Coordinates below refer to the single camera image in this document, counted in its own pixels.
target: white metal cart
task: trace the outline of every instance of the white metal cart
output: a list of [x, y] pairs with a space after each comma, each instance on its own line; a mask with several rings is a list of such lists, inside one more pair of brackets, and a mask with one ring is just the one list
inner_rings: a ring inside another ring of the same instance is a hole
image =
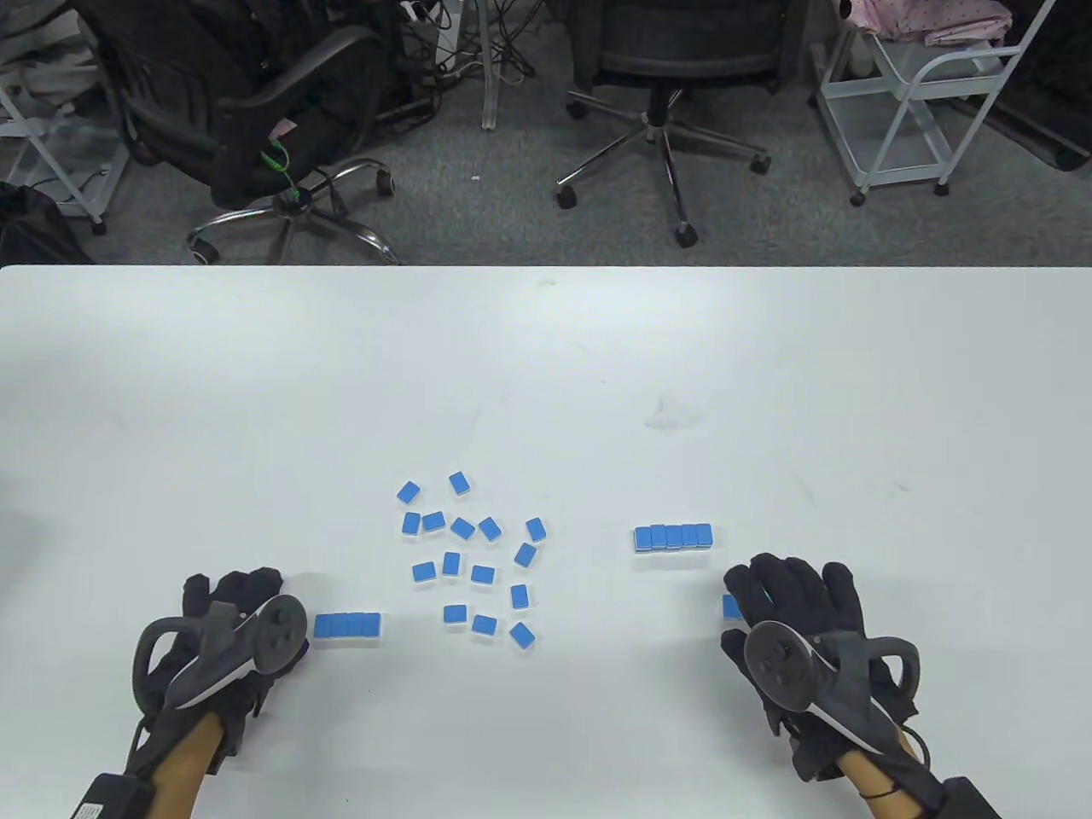
[[[25, 35], [23, 49], [45, 47], [83, 34], [75, 12], [55, 20], [43, 28]], [[96, 69], [86, 58], [60, 59], [56, 64], [41, 64], [35, 70], [36, 82], [59, 88], [73, 78], [94, 76]], [[8, 174], [8, 182], [27, 186], [50, 197], [64, 216], [86, 216], [92, 232], [106, 233], [103, 214], [117, 188], [129, 159], [121, 136], [112, 122], [97, 122], [72, 115], [62, 106], [51, 116], [24, 116], [9, 83], [23, 84], [23, 70], [0, 66], [0, 135], [26, 140]]]
[[[855, 28], [843, 24], [829, 59], [821, 44], [814, 45], [816, 75], [822, 79], [808, 103], [822, 112], [857, 189], [850, 203], [859, 207], [868, 191], [880, 185], [933, 179], [934, 192], [948, 195], [949, 177], [1054, 3], [1043, 0], [1014, 46], [994, 47], [982, 40], [939, 47], [864, 35], [879, 71], [879, 75], [864, 80], [836, 79], [844, 74]], [[975, 95], [985, 95], [986, 100], [953, 151], [928, 102]]]

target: white cart frame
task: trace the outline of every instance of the white cart frame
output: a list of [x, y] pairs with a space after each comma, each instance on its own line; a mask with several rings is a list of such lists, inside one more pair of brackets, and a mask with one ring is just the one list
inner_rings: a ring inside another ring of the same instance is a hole
[[[994, 47], [987, 40], [961, 47], [888, 43], [867, 34], [864, 40], [879, 76], [835, 81], [845, 71], [857, 31], [843, 24], [828, 59], [821, 44], [811, 47], [819, 91], [818, 107], [857, 189], [850, 203], [859, 207], [881, 185], [937, 180], [934, 192], [948, 195], [948, 179], [978, 132], [1020, 58], [1034, 40], [1055, 0], [1043, 0], [1020, 43]], [[985, 95], [986, 100], [956, 150], [929, 110], [928, 100]]]

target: black glove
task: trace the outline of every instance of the black glove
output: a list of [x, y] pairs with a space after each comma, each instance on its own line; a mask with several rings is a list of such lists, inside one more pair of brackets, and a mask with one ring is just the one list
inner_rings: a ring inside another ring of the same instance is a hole
[[[753, 627], [763, 620], [778, 620], [804, 637], [830, 631], [856, 631], [864, 636], [865, 619], [860, 600], [853, 585], [853, 574], [842, 563], [827, 563], [822, 577], [807, 562], [791, 557], [758, 555], [750, 566], [736, 566], [724, 575], [724, 586], [736, 598], [739, 610]], [[747, 634], [732, 629], [721, 634], [721, 648], [755, 685], [744, 660]], [[882, 660], [869, 664], [873, 697], [902, 725], [917, 713], [891, 678]], [[793, 765], [800, 779], [830, 780], [842, 775], [836, 762], [856, 746], [815, 714], [790, 713], [779, 708], [756, 686], [762, 698], [767, 720], [774, 735], [784, 725], [795, 740]]]
[[[276, 596], [283, 583], [281, 572], [276, 569], [256, 569], [250, 573], [233, 571], [221, 578], [216, 590], [210, 593], [209, 578], [204, 574], [194, 574], [182, 586], [182, 616], [204, 617], [209, 614], [212, 603], [218, 601], [230, 603], [239, 609], [241, 620]], [[145, 714], [138, 726], [126, 772], [138, 776], [150, 774], [167, 753], [186, 738], [193, 726], [205, 714], [212, 712], [217, 715], [224, 729], [224, 739], [209, 769], [209, 773], [216, 773], [225, 757], [234, 757], [239, 752], [247, 715], [259, 714], [273, 682], [296, 667], [307, 653], [308, 646], [309, 643], [305, 640], [299, 653], [276, 674], [263, 675], [251, 672], [197, 705], [164, 713], [163, 698], [167, 686], [178, 672], [198, 655], [199, 639], [194, 634], [179, 632], [170, 650], [147, 675], [145, 690], [142, 693], [145, 700], [154, 703], [154, 708], [151, 714]], [[144, 745], [136, 748], [142, 731], [147, 731], [150, 736]]]

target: black backpack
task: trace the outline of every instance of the black backpack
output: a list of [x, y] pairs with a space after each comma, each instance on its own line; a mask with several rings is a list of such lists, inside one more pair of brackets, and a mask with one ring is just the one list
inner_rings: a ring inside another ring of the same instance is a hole
[[41, 191], [0, 182], [0, 268], [94, 264], [60, 209]]

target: white table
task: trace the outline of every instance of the white table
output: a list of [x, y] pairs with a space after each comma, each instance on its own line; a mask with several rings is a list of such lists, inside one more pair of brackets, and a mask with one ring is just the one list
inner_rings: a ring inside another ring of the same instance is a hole
[[[199, 817], [865, 817], [796, 780], [719, 651], [721, 574], [765, 549], [845, 560], [870, 632], [919, 646], [941, 776], [1081, 816], [1090, 296], [1049, 270], [8, 269], [0, 816], [67, 817], [121, 768], [134, 641], [187, 575], [269, 565], [384, 636], [277, 684]], [[407, 478], [500, 521], [468, 549], [500, 590], [414, 587], [450, 544], [399, 535]], [[511, 622], [533, 515], [535, 651], [444, 633], [451, 602]], [[703, 521], [703, 556], [632, 554]]]

